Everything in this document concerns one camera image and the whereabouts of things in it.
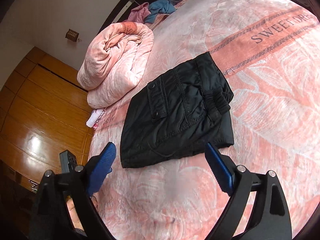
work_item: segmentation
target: black pocket flap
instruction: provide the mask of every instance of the black pocket flap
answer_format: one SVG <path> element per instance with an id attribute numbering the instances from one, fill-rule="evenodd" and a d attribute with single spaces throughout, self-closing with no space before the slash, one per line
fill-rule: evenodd
<path id="1" fill-rule="evenodd" d="M 168 114 L 168 101 L 164 90 L 163 76 L 148 83 L 148 99 L 152 121 L 155 122 Z"/>

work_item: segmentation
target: bed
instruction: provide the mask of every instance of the bed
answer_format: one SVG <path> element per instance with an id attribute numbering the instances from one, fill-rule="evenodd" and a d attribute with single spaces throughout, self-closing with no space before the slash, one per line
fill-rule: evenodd
<path id="1" fill-rule="evenodd" d="M 183 0 L 150 26 L 154 45 L 136 88 L 106 109 L 89 158 L 113 142 L 117 156 L 96 194 L 116 239 L 205 239 L 225 207 L 203 154 L 123 169 L 119 146 L 130 99 L 168 69 L 209 51 L 235 96 L 235 145 L 221 149 L 250 171 L 274 170 L 293 236 L 320 201 L 320 23 L 289 0 Z M 251 195 L 236 234 L 244 230 Z"/>

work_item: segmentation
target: folded black garment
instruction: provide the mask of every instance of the folded black garment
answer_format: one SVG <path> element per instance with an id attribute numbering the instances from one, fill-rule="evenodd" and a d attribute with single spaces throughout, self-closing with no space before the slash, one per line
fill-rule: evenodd
<path id="1" fill-rule="evenodd" d="M 131 100 L 121 134 L 123 168 L 141 168 L 234 144 L 233 92 L 209 52 L 148 83 Z"/>

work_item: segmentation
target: pink clothing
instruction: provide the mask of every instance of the pink clothing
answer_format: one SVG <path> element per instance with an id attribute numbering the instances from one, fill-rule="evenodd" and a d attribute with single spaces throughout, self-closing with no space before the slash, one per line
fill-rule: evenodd
<path id="1" fill-rule="evenodd" d="M 89 90 L 89 106 L 108 107 L 133 89 L 143 76 L 152 46 L 153 33 L 141 23 L 114 23 L 100 32 L 77 76 Z"/>
<path id="2" fill-rule="evenodd" d="M 145 2 L 136 8 L 131 10 L 131 13 L 127 20 L 124 22 L 136 22 L 136 23 L 143 23 L 144 19 L 150 15 L 150 11 L 148 10 L 149 3 Z"/>

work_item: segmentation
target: white wall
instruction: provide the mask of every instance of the white wall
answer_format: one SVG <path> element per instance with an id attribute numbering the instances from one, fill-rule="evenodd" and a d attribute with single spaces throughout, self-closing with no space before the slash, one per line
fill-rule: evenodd
<path id="1" fill-rule="evenodd" d="M 88 45 L 119 1 L 15 0 L 0 23 L 0 32 L 79 69 Z M 80 33 L 81 42 L 65 38 L 69 28 Z"/>
<path id="2" fill-rule="evenodd" d="M 0 32 L 0 90 L 32 45 Z"/>

